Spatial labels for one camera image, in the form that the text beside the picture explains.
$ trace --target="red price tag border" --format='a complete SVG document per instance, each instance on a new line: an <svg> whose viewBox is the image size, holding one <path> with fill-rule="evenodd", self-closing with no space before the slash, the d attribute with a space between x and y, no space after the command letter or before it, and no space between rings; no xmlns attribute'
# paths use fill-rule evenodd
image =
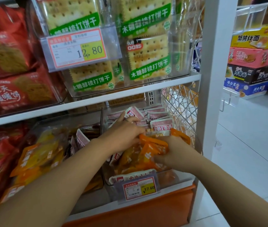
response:
<svg viewBox="0 0 268 227"><path fill-rule="evenodd" d="M138 184L138 182L140 182L140 181L145 181L145 180L148 180L148 179L152 179L153 180L153 184L154 184L154 186L155 186L155 192L154 193L151 193L151 194L155 194L156 192L157 192L157 186L156 186L156 183L155 183L155 180L154 180L154 176L152 176L152 177L149 177L149 178L145 178L145 179L140 179L140 180L138 180L138 181L135 181L137 184ZM126 184L124 184L123 185L123 192L124 192L124 194L125 194L125 199L126 199L126 201L129 201L129 200L133 200L133 199L136 199L136 198L141 198L141 197L143 197L143 196L147 196L147 195L151 195L151 194L147 194L147 195L141 195L141 196L139 196L139 197L135 197L135 198L128 198L127 197L127 194L126 194L126 192L125 192L125 186L127 185L127 184L131 184L131 183L126 183Z"/></svg>
<svg viewBox="0 0 268 227"><path fill-rule="evenodd" d="M92 60L89 60L89 62L92 62L92 61L95 61L95 60L101 60L101 59L104 59L107 57L107 52L106 52L106 48L105 48L105 45L103 44L103 38L102 38L102 33L100 31L99 28L97 29L91 29L91 30L85 30L85 31L80 31L80 32L76 32L76 33L72 33L72 34L66 34L66 35L69 35L69 36L73 36L73 35L76 35L76 34L81 34L81 33L86 33L86 32L91 32L91 31L96 31L98 30L99 31L99 35L100 35L100 39L101 39L101 42L102 42L102 47L103 47L103 50L104 50L104 56L103 57L100 57L100 58L95 58L95 59L92 59ZM53 54L53 51L51 49L51 46L50 46L50 40L53 40L53 38L55 38L57 36L54 36L54 37L51 37L51 38L48 38L47 39L47 42L48 42L48 45L49 45L49 49L50 49L50 52L51 52L51 55L52 55L52 60L54 62L54 65L55 65L55 68L64 68L64 67L68 67L68 66L74 66L74 65L77 65L77 64L84 64L85 62L87 61L80 61L80 62L76 62L76 63L73 63L73 64L65 64L65 65L61 65L61 66L58 66L57 63L56 63L56 60L54 58L54 54Z"/></svg>

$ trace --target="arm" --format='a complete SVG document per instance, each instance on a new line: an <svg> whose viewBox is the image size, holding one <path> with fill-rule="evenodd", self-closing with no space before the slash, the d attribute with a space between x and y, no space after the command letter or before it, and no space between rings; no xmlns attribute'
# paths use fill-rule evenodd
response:
<svg viewBox="0 0 268 227"><path fill-rule="evenodd" d="M0 227L61 226L106 158L132 146L142 127L124 113L114 126L49 173L0 205Z"/></svg>
<svg viewBox="0 0 268 227"><path fill-rule="evenodd" d="M268 226L268 202L199 154L181 138L168 136L160 139L168 143L170 152L164 156L155 156L155 161L195 175L231 227Z"/></svg>

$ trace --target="stack of boxes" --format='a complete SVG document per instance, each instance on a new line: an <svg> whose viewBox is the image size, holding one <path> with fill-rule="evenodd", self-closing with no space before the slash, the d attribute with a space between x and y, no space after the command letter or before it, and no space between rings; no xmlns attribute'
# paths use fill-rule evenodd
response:
<svg viewBox="0 0 268 227"><path fill-rule="evenodd" d="M233 36L224 86L249 99L268 89L268 25Z"/></svg>

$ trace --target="forearm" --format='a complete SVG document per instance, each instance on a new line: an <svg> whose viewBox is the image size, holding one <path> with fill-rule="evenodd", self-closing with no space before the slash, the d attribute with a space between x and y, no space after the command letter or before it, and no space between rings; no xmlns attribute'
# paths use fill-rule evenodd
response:
<svg viewBox="0 0 268 227"><path fill-rule="evenodd" d="M268 226L268 202L203 156L192 172L231 227Z"/></svg>
<svg viewBox="0 0 268 227"><path fill-rule="evenodd" d="M0 227L56 227L70 214L85 187L107 156L98 140L27 185L0 205Z"/></svg>

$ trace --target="blue box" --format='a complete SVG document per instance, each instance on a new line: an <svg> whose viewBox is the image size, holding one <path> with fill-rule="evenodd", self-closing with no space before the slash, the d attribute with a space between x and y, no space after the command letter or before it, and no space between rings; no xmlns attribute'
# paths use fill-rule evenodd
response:
<svg viewBox="0 0 268 227"><path fill-rule="evenodd" d="M235 79L226 78L224 86L239 92L241 98L250 99L264 95L268 90L268 81L249 85Z"/></svg>

